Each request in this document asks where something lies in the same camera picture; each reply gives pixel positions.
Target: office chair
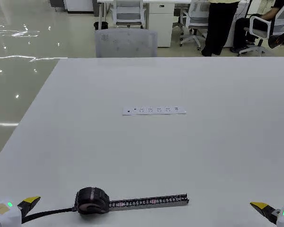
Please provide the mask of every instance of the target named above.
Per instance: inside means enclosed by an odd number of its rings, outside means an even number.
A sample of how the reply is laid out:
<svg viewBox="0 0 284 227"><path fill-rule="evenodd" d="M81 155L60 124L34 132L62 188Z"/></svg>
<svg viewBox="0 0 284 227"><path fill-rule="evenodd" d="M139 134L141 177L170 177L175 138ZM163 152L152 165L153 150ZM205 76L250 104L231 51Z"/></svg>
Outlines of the office chair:
<svg viewBox="0 0 284 227"><path fill-rule="evenodd" d="M206 29L208 27L208 9L209 2L205 0L192 0L186 12L181 9L180 23L189 28L189 35L181 35L180 46L184 43L195 41L197 44L197 50L201 50L200 40L205 40L201 35L197 35L199 29Z"/></svg>
<svg viewBox="0 0 284 227"><path fill-rule="evenodd" d="M255 20L267 24L267 31L254 29L253 24ZM284 36L284 6L279 10L275 19L272 21L263 20L255 16L250 17L250 26L244 28L244 30L249 32L251 35L260 38L260 40L258 45L248 45L247 49L240 51L238 53L239 57L241 56L242 53L247 53L250 51L257 51L259 57L262 56L262 53L270 52L265 47L262 46L262 43L264 39L268 40L268 45L271 48L275 48L276 46L281 44L281 42L278 43L277 38L280 36ZM274 42L274 44L271 45L270 44L271 40L276 40L276 42Z"/></svg>
<svg viewBox="0 0 284 227"><path fill-rule="evenodd" d="M143 8L143 0L114 0L110 7L113 23L115 26L140 25L145 27L145 8Z"/></svg>
<svg viewBox="0 0 284 227"><path fill-rule="evenodd" d="M174 22L172 24L172 27L173 28L179 27L181 29L181 35L184 35L183 25L181 24L181 21L180 21L181 9L188 11L189 4L185 4L185 3L176 3L175 4L174 17L178 17L178 22Z"/></svg>
<svg viewBox="0 0 284 227"><path fill-rule="evenodd" d="M158 37L146 29L113 28L95 32L97 58L157 57Z"/></svg>

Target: black pants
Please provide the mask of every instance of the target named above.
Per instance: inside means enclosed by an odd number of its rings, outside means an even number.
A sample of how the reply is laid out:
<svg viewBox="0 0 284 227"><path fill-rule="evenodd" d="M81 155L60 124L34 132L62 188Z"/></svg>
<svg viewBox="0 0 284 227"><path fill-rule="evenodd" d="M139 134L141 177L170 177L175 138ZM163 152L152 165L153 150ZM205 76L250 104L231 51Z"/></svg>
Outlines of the black pants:
<svg viewBox="0 0 284 227"><path fill-rule="evenodd" d="M260 17L261 14L253 14L252 16ZM246 41L254 42L256 37L244 30L245 27L249 27L249 18L240 18L236 21L235 35L233 38L233 46L235 48L241 48L246 46ZM254 20L253 27L258 30L267 31L267 24L264 22Z"/></svg>
<svg viewBox="0 0 284 227"><path fill-rule="evenodd" d="M226 44L233 16L239 2L211 3L209 7L208 31L204 50L220 55Z"/></svg>

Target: yellow shirt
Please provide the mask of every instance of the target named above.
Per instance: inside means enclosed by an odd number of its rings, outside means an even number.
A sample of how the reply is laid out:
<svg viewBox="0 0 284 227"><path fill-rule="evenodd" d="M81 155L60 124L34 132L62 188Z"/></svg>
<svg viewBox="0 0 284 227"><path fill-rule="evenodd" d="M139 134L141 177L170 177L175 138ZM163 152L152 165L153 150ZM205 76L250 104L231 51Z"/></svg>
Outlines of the yellow shirt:
<svg viewBox="0 0 284 227"><path fill-rule="evenodd" d="M211 3L234 3L240 0L209 0Z"/></svg>

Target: gray chair back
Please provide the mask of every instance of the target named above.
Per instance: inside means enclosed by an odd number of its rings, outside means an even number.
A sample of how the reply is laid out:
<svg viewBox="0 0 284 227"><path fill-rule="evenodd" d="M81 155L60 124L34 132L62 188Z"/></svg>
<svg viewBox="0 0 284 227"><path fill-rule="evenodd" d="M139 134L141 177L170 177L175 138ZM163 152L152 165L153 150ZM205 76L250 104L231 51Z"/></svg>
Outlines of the gray chair back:
<svg viewBox="0 0 284 227"><path fill-rule="evenodd" d="M188 9L190 26L208 26L210 2L207 0L192 0Z"/></svg>
<svg viewBox="0 0 284 227"><path fill-rule="evenodd" d="M116 28L95 32L97 58L157 57L157 33L146 29Z"/></svg>
<svg viewBox="0 0 284 227"><path fill-rule="evenodd" d="M115 23L143 23L143 0L114 0L113 20Z"/></svg>
<svg viewBox="0 0 284 227"><path fill-rule="evenodd" d="M271 35L282 35L284 33L284 6L277 13L272 26Z"/></svg>

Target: power strip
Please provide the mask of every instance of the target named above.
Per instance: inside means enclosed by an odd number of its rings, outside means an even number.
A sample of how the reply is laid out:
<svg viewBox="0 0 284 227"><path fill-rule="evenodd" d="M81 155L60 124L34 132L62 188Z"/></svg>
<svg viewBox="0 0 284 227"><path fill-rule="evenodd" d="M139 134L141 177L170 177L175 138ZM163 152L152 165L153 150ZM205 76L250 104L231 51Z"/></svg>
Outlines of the power strip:
<svg viewBox="0 0 284 227"><path fill-rule="evenodd" d="M186 114L180 106L140 106L124 107L123 115Z"/></svg>

